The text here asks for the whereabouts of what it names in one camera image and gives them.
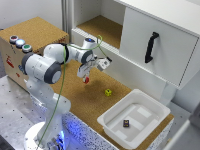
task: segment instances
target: small black object in bin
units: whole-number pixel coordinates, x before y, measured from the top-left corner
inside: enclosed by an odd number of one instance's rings
[[[129,120],[124,120],[124,127],[129,127]]]

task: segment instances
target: brown box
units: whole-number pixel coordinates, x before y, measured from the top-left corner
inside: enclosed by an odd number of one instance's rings
[[[6,74],[26,90],[21,60],[25,55],[21,49],[10,44],[10,36],[17,35],[32,46],[33,52],[42,55],[51,43],[68,43],[69,35],[47,21],[36,17],[0,31],[0,51]]]

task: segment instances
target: white drawer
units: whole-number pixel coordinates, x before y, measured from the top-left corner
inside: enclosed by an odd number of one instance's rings
[[[159,34],[154,40],[151,56],[145,63],[148,43],[153,32]],[[119,53],[179,86],[198,38],[182,30],[126,8]]]

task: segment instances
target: white tray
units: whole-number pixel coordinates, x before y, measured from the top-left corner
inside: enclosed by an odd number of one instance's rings
[[[122,147],[136,149],[169,113],[166,106],[140,90],[133,90],[97,120]],[[129,127],[123,127],[124,120],[129,120]]]

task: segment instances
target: black cabinet handle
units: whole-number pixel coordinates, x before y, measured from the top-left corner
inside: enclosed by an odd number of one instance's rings
[[[154,39],[156,39],[157,37],[159,37],[159,34],[156,33],[156,32],[153,32],[153,35],[149,39],[147,52],[146,52],[146,56],[145,56],[145,63],[146,64],[153,60],[153,57],[151,56],[151,52],[152,52],[152,49],[153,49]]]

